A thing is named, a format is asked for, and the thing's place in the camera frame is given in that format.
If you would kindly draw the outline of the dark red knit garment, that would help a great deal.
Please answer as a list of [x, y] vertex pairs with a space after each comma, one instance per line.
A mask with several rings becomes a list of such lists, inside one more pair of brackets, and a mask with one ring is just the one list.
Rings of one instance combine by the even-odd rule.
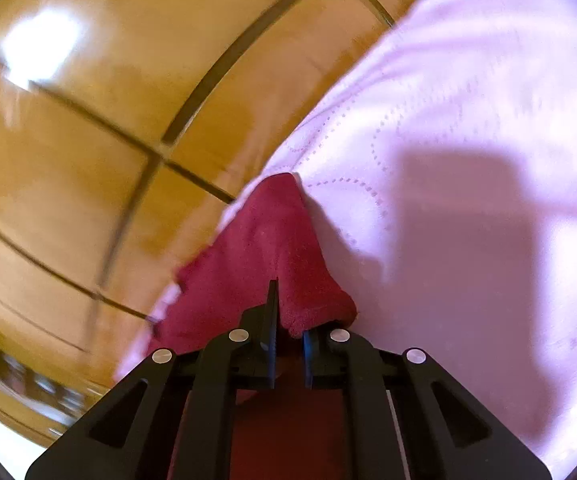
[[[349, 326], [354, 300], [325, 263], [306, 201], [291, 174], [258, 183], [233, 219], [177, 272], [180, 294], [153, 328], [148, 350], [198, 350], [238, 326], [279, 282], [280, 322], [291, 337], [328, 322]], [[304, 385], [296, 356], [279, 364], [273, 390], [246, 391], [234, 408], [231, 478], [346, 479], [343, 396]]]

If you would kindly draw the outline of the pink quilted bedspread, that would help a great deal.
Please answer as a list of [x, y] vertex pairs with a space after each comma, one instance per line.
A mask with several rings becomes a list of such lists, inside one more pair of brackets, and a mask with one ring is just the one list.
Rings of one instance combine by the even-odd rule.
[[[418, 0], [224, 211], [291, 174], [375, 347], [429, 352], [577, 466], [577, 0]], [[176, 281], [118, 367], [147, 354]]]

